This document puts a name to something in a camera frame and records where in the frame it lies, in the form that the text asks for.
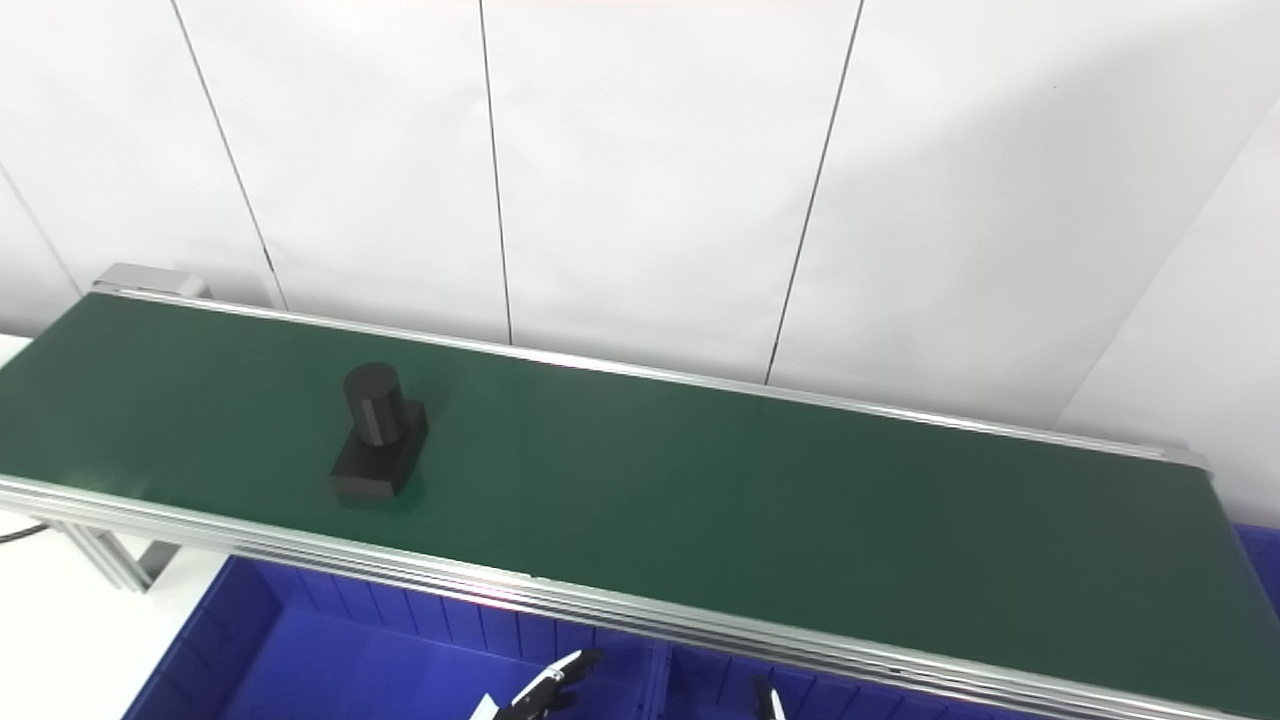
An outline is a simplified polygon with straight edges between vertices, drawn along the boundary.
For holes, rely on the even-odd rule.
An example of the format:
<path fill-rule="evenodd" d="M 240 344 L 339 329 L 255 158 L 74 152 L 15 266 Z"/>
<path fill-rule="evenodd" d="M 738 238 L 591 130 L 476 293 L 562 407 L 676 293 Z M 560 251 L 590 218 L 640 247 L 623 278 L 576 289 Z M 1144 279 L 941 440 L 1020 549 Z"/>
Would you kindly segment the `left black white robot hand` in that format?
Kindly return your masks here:
<path fill-rule="evenodd" d="M 577 650 L 545 666 L 507 705 L 485 694 L 470 719 L 547 719 L 552 712 L 572 707 L 577 694 L 568 688 L 586 679 L 605 657 L 599 648 Z"/>

